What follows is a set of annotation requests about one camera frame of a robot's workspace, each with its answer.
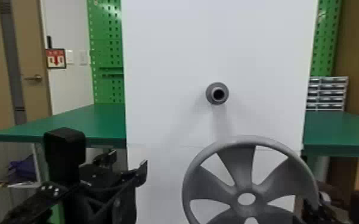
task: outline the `green tabletop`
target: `green tabletop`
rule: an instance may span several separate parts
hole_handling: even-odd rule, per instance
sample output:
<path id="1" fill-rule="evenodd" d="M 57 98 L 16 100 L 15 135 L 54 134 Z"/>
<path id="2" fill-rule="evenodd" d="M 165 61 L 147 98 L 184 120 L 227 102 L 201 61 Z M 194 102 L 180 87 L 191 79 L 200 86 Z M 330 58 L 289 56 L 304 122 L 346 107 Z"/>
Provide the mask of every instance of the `green tabletop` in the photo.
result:
<path id="1" fill-rule="evenodd" d="M 0 141 L 41 143 L 45 132 L 60 127 L 69 127 L 83 132 L 88 146 L 108 145 L 126 148 L 125 106 L 123 104 L 89 105 L 0 130 Z"/>
<path id="2" fill-rule="evenodd" d="M 307 112 L 303 154 L 359 157 L 359 116 L 345 112 Z"/>

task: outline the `gray plastic wheel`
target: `gray plastic wheel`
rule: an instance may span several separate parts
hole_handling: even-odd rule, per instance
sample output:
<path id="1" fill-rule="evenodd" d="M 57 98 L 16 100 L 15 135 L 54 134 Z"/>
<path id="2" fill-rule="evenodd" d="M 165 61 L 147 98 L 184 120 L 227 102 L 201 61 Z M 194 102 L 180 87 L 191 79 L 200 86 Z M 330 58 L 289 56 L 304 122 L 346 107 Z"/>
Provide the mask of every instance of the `gray plastic wheel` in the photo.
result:
<path id="1" fill-rule="evenodd" d="M 253 158 L 256 146 L 279 151 L 288 158 L 278 165 L 261 184 L 252 182 Z M 235 185 L 229 186 L 206 170 L 201 164 L 218 154 Z M 240 195 L 253 194 L 251 205 L 238 202 Z M 293 213 L 268 203 L 277 198 L 297 195 L 318 208 L 318 188 L 309 167 L 284 144 L 261 136 L 237 136 L 218 141 L 202 150 L 191 162 L 182 184 L 182 206 L 190 224 L 200 224 L 191 210 L 193 200 L 213 200 L 228 204 L 230 208 L 208 224 L 244 224 L 254 217 L 259 224 L 292 223 Z"/>

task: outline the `green pegboard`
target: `green pegboard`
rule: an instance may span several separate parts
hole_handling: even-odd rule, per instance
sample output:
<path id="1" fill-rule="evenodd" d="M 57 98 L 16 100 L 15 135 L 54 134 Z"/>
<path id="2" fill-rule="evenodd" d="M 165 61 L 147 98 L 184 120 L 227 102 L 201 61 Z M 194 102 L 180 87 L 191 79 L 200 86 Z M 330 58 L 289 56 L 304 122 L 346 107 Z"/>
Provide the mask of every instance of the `green pegboard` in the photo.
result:
<path id="1" fill-rule="evenodd" d="M 122 74 L 97 73 L 93 77 L 95 103 L 123 104 L 124 78 Z"/>
<path id="2" fill-rule="evenodd" d="M 87 0 L 95 103 L 123 104 L 120 0 Z"/>
<path id="3" fill-rule="evenodd" d="M 338 35 L 341 0 L 319 0 L 311 76 L 331 76 Z"/>

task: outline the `exit sign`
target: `exit sign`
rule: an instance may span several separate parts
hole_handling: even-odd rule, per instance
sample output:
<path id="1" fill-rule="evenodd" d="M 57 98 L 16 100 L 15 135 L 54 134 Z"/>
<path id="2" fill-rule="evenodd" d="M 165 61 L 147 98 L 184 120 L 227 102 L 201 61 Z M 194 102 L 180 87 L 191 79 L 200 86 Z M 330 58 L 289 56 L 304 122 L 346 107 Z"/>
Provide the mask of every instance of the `exit sign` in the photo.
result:
<path id="1" fill-rule="evenodd" d="M 46 49 L 48 69 L 66 69 L 66 52 L 64 49 Z"/>

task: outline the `door handle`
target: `door handle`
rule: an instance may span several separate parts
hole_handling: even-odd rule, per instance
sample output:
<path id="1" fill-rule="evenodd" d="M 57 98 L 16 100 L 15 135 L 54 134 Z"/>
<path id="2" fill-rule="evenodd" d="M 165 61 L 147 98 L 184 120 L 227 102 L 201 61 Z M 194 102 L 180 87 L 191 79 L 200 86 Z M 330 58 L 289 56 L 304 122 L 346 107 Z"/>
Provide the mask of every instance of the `door handle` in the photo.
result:
<path id="1" fill-rule="evenodd" d="M 36 74 L 33 77 L 25 77 L 24 80 L 29 80 L 29 81 L 36 81 L 36 82 L 41 82 L 42 81 L 42 76 Z"/>

